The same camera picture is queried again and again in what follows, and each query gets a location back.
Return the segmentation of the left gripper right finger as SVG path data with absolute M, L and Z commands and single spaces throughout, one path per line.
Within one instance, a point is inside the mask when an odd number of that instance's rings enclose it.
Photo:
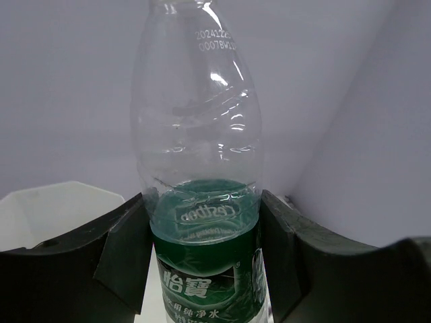
M 377 248 L 309 220 L 268 190 L 260 208 L 275 322 L 429 322 L 430 239 Z

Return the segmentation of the translucent white plastic bin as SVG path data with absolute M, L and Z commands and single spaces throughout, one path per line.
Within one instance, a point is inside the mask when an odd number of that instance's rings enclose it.
M 127 201 L 113 192 L 74 181 L 12 192 L 1 200 L 1 253 L 17 248 L 31 249 Z M 156 258 L 151 253 L 141 313 L 133 322 L 164 322 L 165 319 Z

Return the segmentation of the clear bottle green label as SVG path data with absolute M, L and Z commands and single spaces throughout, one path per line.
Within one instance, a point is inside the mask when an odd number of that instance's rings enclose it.
M 132 143 L 169 322 L 267 322 L 261 111 L 215 1 L 151 1 Z

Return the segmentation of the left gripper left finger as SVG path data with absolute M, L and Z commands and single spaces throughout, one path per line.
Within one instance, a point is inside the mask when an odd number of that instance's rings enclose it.
M 1 253 L 2 322 L 133 322 L 152 253 L 141 195 L 63 235 Z

